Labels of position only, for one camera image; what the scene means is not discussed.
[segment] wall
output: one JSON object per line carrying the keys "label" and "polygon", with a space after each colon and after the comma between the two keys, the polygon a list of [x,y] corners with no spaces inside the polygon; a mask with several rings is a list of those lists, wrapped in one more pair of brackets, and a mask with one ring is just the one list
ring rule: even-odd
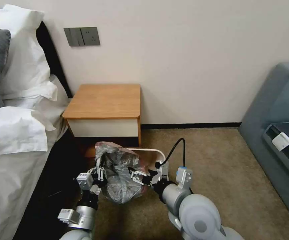
{"label": "wall", "polygon": [[[70,88],[140,83],[142,123],[239,122],[269,70],[289,61],[285,0],[0,0],[45,12]],[[97,26],[101,46],[63,28]]]}

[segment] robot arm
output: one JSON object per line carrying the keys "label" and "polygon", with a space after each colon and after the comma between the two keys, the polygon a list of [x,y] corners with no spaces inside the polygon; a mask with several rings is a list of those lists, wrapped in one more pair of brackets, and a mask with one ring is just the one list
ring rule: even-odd
{"label": "robot arm", "polygon": [[137,181],[148,183],[158,194],[159,199],[166,204],[170,222],[181,232],[183,239],[206,240],[243,240],[233,229],[221,225],[220,214],[214,203],[200,194],[191,194],[192,170],[179,167],[176,183],[169,181],[168,165],[161,165],[157,172],[151,171],[142,175],[142,180],[131,171],[131,176]]}
{"label": "robot arm", "polygon": [[[170,222],[181,232],[183,239],[205,240],[243,240],[233,229],[221,225],[220,214],[214,203],[199,194],[191,194],[190,186],[193,172],[185,167],[179,167],[176,183],[169,181],[168,162],[159,164],[156,171],[148,173],[129,168],[133,181],[148,185],[158,194],[159,199],[166,204]],[[92,240],[94,217],[98,209],[98,195],[101,188],[107,184],[105,171],[101,160],[96,167],[77,177],[83,192],[77,209],[62,209],[58,219],[76,228],[66,233],[61,240]]]}
{"label": "robot arm", "polygon": [[60,240],[92,240],[95,214],[98,209],[98,195],[108,182],[103,168],[103,161],[98,159],[95,167],[86,173],[80,173],[77,182],[82,191],[82,198],[76,210],[61,209],[58,219],[75,228],[62,236]]}

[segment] trash bag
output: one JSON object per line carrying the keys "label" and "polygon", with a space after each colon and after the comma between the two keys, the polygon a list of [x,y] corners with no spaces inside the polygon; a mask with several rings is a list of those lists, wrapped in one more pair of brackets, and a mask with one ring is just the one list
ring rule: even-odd
{"label": "trash bag", "polygon": [[135,170],[145,171],[139,156],[112,142],[97,142],[95,148],[95,160],[105,155],[104,169],[108,184],[102,188],[103,195],[118,204],[140,197],[146,187],[134,182],[128,170],[128,167],[132,167]]}

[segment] beige carpet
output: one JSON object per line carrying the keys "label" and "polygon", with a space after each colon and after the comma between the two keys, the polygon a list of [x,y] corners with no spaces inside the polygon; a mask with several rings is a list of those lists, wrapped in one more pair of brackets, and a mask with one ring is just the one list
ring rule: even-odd
{"label": "beige carpet", "polygon": [[[210,198],[222,224],[245,240],[289,240],[289,212],[235,128],[144,130],[143,146],[167,155],[186,140],[186,165],[194,172],[192,190]],[[175,180],[182,165],[182,145],[170,158]],[[150,189],[142,197],[115,205],[101,197],[95,239],[181,239],[167,208]]]}

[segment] black cable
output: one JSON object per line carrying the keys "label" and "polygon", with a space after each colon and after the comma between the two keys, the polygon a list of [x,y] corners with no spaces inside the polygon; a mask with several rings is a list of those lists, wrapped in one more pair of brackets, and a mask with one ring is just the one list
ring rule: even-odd
{"label": "black cable", "polygon": [[155,163],[155,168],[160,168],[162,165],[164,165],[170,158],[171,154],[173,153],[174,149],[176,148],[176,146],[179,144],[180,141],[183,141],[183,166],[185,167],[185,139],[184,138],[180,138],[172,147],[171,151],[169,152],[168,156],[165,158],[165,160],[162,163],[156,162]]}

